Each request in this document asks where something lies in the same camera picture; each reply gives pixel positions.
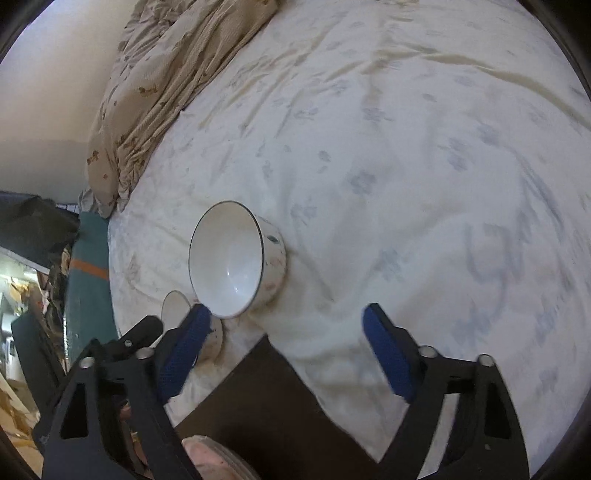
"white wall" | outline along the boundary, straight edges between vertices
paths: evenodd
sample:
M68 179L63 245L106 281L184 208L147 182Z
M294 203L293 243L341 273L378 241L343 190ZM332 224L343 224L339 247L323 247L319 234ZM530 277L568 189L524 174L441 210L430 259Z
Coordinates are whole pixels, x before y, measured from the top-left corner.
M76 203L136 0L54 0L0 63L0 190Z

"beige blanket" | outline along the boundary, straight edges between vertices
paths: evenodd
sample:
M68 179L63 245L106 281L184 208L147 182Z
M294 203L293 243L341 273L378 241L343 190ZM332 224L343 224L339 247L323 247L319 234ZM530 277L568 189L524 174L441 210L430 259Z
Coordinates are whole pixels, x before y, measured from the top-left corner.
M277 11L275 0L139 0L93 127L83 210L123 210L180 111Z

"mattress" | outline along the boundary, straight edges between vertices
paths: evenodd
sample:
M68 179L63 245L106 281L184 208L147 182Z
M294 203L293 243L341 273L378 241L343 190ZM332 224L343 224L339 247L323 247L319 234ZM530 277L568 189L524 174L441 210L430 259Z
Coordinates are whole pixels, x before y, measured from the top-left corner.
M167 411L267 333L326 414L380 459L404 415L361 329L381 304L419 344L492 355L535 472L591 377L591 104L513 0L286 0L166 133L109 225L115 320L194 297L187 258L238 200L288 249L280 295L225 322ZM423 473L437 469L450 396Z

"orange stripe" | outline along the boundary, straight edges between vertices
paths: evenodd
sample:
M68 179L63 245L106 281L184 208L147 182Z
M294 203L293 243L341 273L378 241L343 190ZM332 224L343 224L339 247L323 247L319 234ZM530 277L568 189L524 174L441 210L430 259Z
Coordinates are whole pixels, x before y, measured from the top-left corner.
M106 268L99 268L93 264L77 260L75 258L70 262L70 269L80 270L84 273L88 273L93 277L99 277L103 280L109 281L109 271Z

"metal bolt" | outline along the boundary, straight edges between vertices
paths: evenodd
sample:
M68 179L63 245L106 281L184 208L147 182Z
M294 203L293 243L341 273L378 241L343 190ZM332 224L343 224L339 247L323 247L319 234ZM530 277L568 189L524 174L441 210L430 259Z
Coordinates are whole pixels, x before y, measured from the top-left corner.
M432 346L430 345L423 345L420 346L418 348L418 353L421 356L424 356L426 358L435 358L437 356L437 350L435 350Z
M146 358L150 358L154 354L154 349L150 348L149 346L145 346L140 348L136 353L135 356L140 360L144 360Z
M495 364L495 359L490 355L483 354L478 357L478 362L485 367L492 367Z
M92 356L86 356L80 360L80 368L90 368L95 364L95 359Z

